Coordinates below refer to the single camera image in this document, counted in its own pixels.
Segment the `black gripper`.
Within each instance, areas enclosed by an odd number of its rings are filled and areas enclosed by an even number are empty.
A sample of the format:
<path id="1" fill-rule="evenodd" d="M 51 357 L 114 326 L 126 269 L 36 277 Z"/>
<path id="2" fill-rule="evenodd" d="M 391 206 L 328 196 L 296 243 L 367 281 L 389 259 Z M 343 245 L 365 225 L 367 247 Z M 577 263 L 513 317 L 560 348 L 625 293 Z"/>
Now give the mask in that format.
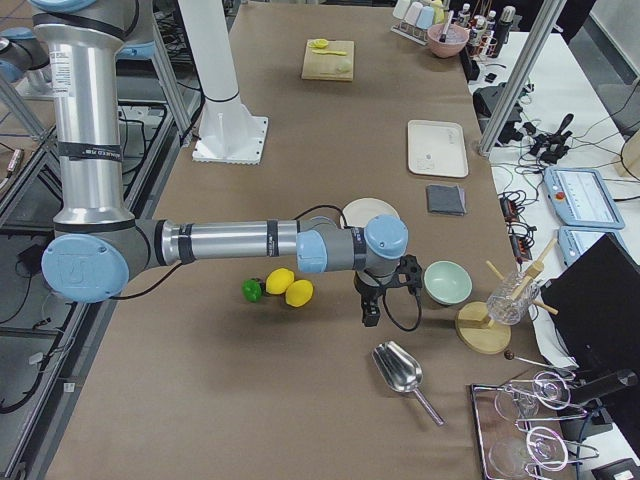
<path id="1" fill-rule="evenodd" d="M 380 320 L 378 300 L 384 296 L 387 290 L 406 287 L 412 296 L 419 299 L 418 260 L 414 255 L 403 255 L 387 279 L 367 270 L 357 272 L 354 277 L 354 286 L 361 297 L 363 325 L 376 327 Z"/>

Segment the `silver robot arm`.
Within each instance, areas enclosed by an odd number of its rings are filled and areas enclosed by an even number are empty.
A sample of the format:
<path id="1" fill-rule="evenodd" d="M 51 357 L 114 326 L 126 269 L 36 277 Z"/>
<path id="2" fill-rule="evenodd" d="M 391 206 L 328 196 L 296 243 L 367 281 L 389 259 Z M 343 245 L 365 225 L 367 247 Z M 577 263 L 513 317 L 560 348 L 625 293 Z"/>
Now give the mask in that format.
<path id="1" fill-rule="evenodd" d="M 63 206 L 41 261 L 49 286 L 79 303 L 121 296 L 143 271 L 209 258 L 292 255 L 305 273 L 351 270 L 362 321 L 378 323 L 386 293 L 422 289 L 408 230 L 379 215 L 364 227 L 324 218 L 176 224 L 144 220 L 124 203 L 116 57 L 154 40 L 148 1 L 36 1 L 36 35 L 49 49 Z"/>
<path id="2" fill-rule="evenodd" d="M 13 27 L 1 32 L 1 76 L 8 83 L 23 78 L 44 91 L 51 83 L 49 54 L 27 27 Z"/>

